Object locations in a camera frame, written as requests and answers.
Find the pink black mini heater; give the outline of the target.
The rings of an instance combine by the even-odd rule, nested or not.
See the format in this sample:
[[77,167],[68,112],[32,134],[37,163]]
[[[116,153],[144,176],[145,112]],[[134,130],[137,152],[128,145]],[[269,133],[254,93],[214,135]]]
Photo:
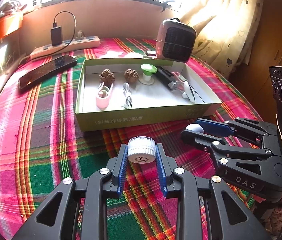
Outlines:
[[188,62],[191,57],[196,31],[178,18],[164,20],[156,39],[156,57],[163,60]]

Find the white ribbed bottle cap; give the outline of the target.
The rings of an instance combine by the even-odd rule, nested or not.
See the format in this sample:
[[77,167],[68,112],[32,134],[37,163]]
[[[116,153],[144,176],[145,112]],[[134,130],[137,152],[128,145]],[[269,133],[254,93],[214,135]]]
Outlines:
[[156,143],[146,136],[131,138],[127,145],[127,158],[136,164],[148,164],[156,159]]

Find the green white cardboard box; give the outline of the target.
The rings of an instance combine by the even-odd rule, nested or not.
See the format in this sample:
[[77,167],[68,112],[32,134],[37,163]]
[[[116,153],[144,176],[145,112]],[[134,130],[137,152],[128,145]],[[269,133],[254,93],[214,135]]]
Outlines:
[[[124,73],[135,69],[140,76],[141,64],[161,66],[170,72],[179,72],[194,91],[196,102],[182,97],[183,92],[170,90],[155,76],[153,85],[139,81],[130,85],[132,106],[128,107],[124,94]],[[105,110],[96,106],[95,96],[104,69],[114,73],[115,82],[110,103]],[[85,60],[79,78],[75,115],[81,131],[123,128],[212,115],[221,100],[188,63],[157,59],[108,58]]]

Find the white plug adapter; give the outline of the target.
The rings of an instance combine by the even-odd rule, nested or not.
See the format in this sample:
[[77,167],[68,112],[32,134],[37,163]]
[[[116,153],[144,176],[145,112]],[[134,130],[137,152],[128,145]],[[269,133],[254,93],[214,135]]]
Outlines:
[[77,34],[76,34],[75,39],[76,39],[76,40],[82,40],[82,39],[84,39],[84,38],[85,38],[84,33],[83,33],[81,30],[78,31]]

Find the orange tray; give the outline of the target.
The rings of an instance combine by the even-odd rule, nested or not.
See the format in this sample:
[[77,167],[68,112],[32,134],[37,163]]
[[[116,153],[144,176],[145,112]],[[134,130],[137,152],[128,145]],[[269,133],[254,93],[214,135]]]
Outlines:
[[22,12],[16,12],[0,18],[0,39],[21,28],[23,15]]

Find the brown walnut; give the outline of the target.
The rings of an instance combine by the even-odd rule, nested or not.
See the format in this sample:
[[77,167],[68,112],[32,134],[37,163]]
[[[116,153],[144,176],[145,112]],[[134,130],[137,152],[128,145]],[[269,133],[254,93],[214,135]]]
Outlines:
[[114,73],[109,69],[104,69],[99,75],[99,80],[103,83],[113,84],[115,79]]
[[127,69],[124,73],[125,80],[127,83],[135,83],[139,79],[139,74],[135,69]]

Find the cream heart curtain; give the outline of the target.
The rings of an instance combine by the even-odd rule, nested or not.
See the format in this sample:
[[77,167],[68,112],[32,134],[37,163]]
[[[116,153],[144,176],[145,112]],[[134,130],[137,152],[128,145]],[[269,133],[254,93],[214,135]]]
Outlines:
[[263,0],[182,0],[181,21],[197,33],[193,55],[225,78],[243,61],[262,13]]

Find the pink nail clipper case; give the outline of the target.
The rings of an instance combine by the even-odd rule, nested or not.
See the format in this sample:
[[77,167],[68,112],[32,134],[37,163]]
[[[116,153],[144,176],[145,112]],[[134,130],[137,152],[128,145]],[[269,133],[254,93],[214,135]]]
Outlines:
[[186,81],[186,78],[181,75],[179,72],[171,72],[171,74],[174,76],[176,80],[176,86],[180,91],[184,91],[184,83]]

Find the black smartphone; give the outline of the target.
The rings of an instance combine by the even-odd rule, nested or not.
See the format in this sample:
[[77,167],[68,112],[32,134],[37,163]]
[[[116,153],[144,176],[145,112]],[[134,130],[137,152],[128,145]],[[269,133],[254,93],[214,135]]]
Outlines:
[[21,91],[28,90],[52,76],[76,66],[76,64],[77,59],[69,55],[58,57],[20,77],[19,89]]

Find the black clear flashlight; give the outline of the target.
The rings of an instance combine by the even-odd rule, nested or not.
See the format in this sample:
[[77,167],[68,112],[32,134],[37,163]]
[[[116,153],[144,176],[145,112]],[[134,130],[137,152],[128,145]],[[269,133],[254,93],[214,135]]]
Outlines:
[[175,79],[174,75],[163,67],[157,66],[157,72],[154,75],[170,90],[176,90],[178,88],[178,81]]

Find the grey white ball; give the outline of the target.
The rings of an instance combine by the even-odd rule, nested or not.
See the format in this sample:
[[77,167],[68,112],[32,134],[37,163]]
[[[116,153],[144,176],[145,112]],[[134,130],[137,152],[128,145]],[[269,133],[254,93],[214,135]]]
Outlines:
[[205,133],[203,127],[197,123],[189,124],[185,130],[196,132],[196,133]]

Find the white power strip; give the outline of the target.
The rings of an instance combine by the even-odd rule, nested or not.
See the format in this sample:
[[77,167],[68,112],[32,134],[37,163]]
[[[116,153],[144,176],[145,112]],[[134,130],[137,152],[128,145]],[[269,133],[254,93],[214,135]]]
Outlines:
[[72,50],[81,50],[88,48],[96,48],[100,46],[100,39],[97,36],[88,36],[80,39],[74,39],[72,41],[63,41],[60,45],[52,46],[51,44],[45,45],[43,47],[35,48],[31,54],[30,58],[37,59],[39,57],[44,57],[47,55],[54,55],[58,53],[66,53]]

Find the green white suction knob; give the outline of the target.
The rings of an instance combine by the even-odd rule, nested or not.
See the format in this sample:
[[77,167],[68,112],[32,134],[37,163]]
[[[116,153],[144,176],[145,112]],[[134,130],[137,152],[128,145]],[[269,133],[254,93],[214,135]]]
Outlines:
[[139,82],[141,82],[144,85],[153,85],[154,79],[153,75],[157,73],[157,67],[155,67],[152,64],[141,64],[140,65],[141,70],[143,71],[143,75],[139,77]]

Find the plaid tablecloth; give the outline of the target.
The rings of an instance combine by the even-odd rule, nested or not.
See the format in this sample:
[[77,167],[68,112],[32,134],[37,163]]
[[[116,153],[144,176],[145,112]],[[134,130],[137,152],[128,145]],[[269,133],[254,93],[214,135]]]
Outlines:
[[[90,176],[115,157],[122,143],[145,135],[162,143],[167,155],[195,176],[215,171],[209,156],[182,143],[180,133],[194,119],[82,133],[76,122],[75,100],[82,63],[108,52],[125,56],[154,50],[154,40],[105,38],[95,49],[71,52],[78,64],[19,94],[18,79],[51,60],[18,68],[0,94],[0,233],[11,239],[46,196],[66,177]],[[245,97],[210,66],[192,57],[195,72],[222,104],[208,118],[261,120]],[[123,196],[107,201],[108,239],[174,239],[177,200],[161,193],[155,163],[131,164]]]

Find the small usb plug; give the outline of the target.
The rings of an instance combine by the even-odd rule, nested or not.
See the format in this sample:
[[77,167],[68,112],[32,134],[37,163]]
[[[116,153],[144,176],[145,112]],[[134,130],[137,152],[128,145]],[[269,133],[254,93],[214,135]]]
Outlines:
[[147,50],[145,53],[147,56],[156,56],[156,52],[153,50]]

